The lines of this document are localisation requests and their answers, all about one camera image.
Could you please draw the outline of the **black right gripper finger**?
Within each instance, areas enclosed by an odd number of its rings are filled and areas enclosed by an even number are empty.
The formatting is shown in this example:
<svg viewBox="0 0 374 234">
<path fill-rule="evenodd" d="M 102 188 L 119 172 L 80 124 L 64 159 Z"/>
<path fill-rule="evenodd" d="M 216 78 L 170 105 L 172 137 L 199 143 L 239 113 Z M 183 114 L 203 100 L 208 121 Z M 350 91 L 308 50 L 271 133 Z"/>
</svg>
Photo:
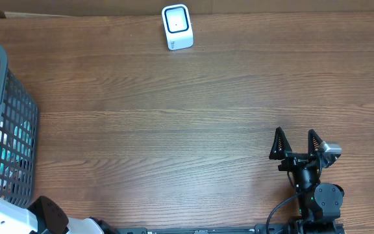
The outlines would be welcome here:
<svg viewBox="0 0 374 234">
<path fill-rule="evenodd" d="M 283 160 L 292 153 L 292 148 L 281 127 L 276 128 L 273 145 L 269 154 L 270 160 Z"/>
<path fill-rule="evenodd" d="M 321 147 L 322 142 L 322 139 L 313 129 L 308 131 L 308 153 L 310 155 L 315 155 L 318 151 L 323 151 Z"/>
</svg>

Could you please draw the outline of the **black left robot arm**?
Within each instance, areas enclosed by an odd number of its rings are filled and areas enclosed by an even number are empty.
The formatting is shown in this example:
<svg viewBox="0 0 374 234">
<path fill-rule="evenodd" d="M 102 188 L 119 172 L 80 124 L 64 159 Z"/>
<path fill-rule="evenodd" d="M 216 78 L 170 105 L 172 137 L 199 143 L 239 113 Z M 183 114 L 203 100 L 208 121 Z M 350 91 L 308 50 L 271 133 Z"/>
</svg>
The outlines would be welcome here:
<svg viewBox="0 0 374 234">
<path fill-rule="evenodd" d="M 0 233 L 117 233 L 102 220 L 77 219 L 46 196 L 40 196 L 28 208 L 0 198 Z"/>
</svg>

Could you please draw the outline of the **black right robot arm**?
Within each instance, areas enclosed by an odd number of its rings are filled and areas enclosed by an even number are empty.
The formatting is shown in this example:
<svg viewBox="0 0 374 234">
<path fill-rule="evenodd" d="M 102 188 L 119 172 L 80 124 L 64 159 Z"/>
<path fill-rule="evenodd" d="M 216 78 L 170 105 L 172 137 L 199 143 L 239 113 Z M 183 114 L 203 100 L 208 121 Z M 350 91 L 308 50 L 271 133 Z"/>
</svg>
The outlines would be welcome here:
<svg viewBox="0 0 374 234">
<path fill-rule="evenodd" d="M 290 218 L 278 233 L 344 233 L 336 219 L 345 192 L 339 185 L 322 183 L 322 171 L 332 166 L 341 156 L 342 148 L 322 140 L 313 130 L 308 131 L 308 151 L 296 153 L 291 148 L 281 127 L 276 128 L 269 159 L 279 160 L 278 170 L 287 173 L 295 194 L 279 203 L 267 217 L 265 232 L 270 233 L 273 215 L 287 203 L 298 200 L 299 216 Z"/>
</svg>

